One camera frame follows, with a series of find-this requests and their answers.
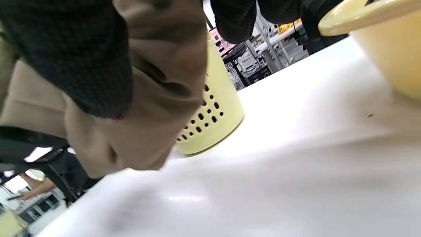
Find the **yellow basket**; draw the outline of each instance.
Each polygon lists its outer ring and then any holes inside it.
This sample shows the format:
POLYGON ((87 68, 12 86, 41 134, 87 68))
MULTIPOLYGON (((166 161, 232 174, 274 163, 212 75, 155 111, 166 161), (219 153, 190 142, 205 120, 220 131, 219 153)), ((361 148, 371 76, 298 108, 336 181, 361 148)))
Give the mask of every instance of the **yellow basket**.
POLYGON ((223 140, 244 117, 237 91, 208 33, 208 68, 203 103, 176 139, 184 154, 203 151, 223 140))

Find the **chair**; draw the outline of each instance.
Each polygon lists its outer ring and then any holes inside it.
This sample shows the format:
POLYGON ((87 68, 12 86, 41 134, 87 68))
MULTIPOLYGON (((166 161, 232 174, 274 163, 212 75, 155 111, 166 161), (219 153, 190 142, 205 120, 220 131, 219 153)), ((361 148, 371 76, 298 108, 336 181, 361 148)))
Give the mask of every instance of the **chair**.
POLYGON ((63 138, 24 129, 0 127, 0 172, 15 171, 11 177, 4 178, 0 185, 28 169, 43 169, 45 175, 66 195, 69 201, 76 201, 77 195, 50 165, 55 159, 60 159, 67 148, 69 145, 63 138), (34 162, 26 162, 24 159, 37 147, 53 147, 53 149, 34 162))

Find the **white table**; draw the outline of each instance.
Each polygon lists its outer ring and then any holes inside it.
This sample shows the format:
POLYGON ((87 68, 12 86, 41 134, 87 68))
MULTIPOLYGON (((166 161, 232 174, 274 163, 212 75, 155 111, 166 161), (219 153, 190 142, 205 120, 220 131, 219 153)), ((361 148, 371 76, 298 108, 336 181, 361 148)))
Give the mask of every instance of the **white table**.
POLYGON ((421 236, 421 108, 352 38, 239 96, 223 142, 106 177, 39 237, 421 236))

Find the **sleeve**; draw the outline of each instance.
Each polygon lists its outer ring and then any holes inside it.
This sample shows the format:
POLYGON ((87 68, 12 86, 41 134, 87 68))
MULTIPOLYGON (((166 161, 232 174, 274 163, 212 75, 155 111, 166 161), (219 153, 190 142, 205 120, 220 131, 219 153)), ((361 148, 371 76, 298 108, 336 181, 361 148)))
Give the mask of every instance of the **sleeve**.
POLYGON ((132 99, 124 19, 111 0, 1 0, 20 55, 85 113, 118 118, 132 99))

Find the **person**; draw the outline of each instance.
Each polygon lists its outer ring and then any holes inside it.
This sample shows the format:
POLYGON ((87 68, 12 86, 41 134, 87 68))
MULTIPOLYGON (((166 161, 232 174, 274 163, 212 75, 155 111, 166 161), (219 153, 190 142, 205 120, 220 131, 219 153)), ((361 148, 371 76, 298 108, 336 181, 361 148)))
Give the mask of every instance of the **person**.
MULTIPOLYGON (((83 195, 88 189, 92 188, 101 179, 89 178, 83 169, 76 155, 66 151, 61 157, 50 163, 51 167, 69 184, 69 187, 75 194, 83 195)), ((25 180, 32 191, 22 193, 20 200, 28 200, 34 196, 53 190, 56 185, 48 178, 44 177, 43 181, 36 180, 26 173, 20 176, 25 180)), ((70 197, 66 197, 65 201, 69 203, 70 197)))
POLYGON ((314 54, 338 41, 348 37, 345 35, 323 36, 320 34, 318 25, 322 18, 342 0, 306 0, 301 13, 301 20, 306 30, 307 40, 304 46, 309 54, 314 54))

